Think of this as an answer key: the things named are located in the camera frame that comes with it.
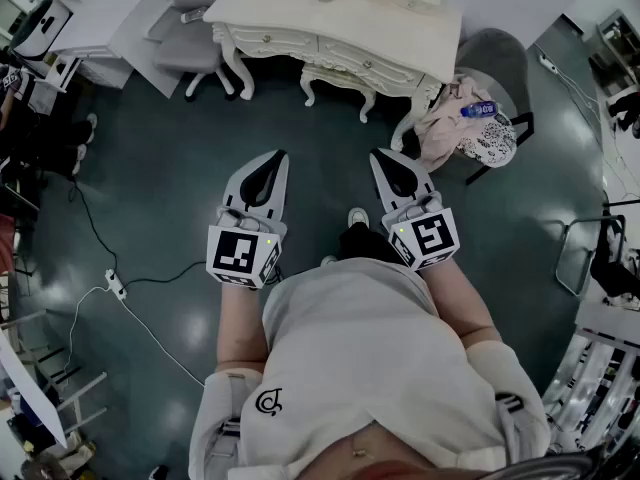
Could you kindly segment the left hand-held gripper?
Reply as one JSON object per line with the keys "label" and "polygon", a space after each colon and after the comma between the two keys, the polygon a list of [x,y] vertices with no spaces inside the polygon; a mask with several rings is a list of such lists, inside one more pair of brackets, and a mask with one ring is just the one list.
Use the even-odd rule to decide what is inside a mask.
{"label": "left hand-held gripper", "polygon": [[267,283],[288,231],[280,220],[289,165],[289,155],[274,150],[255,157],[229,178],[224,206],[208,228],[206,271],[219,282],[250,289]]}

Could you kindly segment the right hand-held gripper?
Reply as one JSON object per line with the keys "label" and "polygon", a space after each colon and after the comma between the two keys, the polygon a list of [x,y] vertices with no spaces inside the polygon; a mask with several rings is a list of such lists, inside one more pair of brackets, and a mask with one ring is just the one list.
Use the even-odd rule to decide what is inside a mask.
{"label": "right hand-held gripper", "polygon": [[[460,248],[457,228],[424,166],[384,148],[373,149],[369,161],[379,199],[389,212],[382,218],[388,242],[404,264],[419,271],[448,260]],[[397,201],[412,202],[396,209]]]}

